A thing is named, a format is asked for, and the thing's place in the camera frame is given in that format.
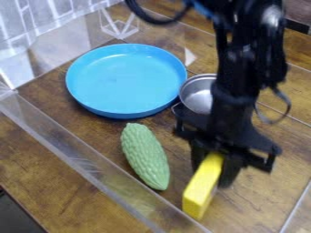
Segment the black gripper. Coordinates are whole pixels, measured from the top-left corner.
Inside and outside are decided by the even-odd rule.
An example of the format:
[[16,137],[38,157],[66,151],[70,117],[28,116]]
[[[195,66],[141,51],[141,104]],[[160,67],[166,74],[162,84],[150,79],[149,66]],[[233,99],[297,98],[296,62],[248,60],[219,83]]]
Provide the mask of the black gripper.
[[205,124],[192,124],[176,117],[174,119],[173,132],[191,146],[193,171],[209,152],[219,152],[224,156],[220,188],[228,188],[233,184],[240,169],[247,166],[256,167],[267,173],[272,171],[281,149],[256,130],[247,107],[213,107]]

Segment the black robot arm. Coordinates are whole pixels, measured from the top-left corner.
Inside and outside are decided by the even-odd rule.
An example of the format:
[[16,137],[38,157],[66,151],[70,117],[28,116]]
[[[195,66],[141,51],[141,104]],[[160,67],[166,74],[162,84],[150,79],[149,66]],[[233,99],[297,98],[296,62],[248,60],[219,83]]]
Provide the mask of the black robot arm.
[[229,187],[243,167],[272,170],[281,149],[255,128],[260,91],[279,91],[288,66],[283,50],[284,16],[281,0],[183,0],[212,20],[219,68],[212,81],[209,112],[203,114],[180,102],[172,107],[174,134],[191,146],[192,168],[199,168],[211,152],[224,156],[216,184]]

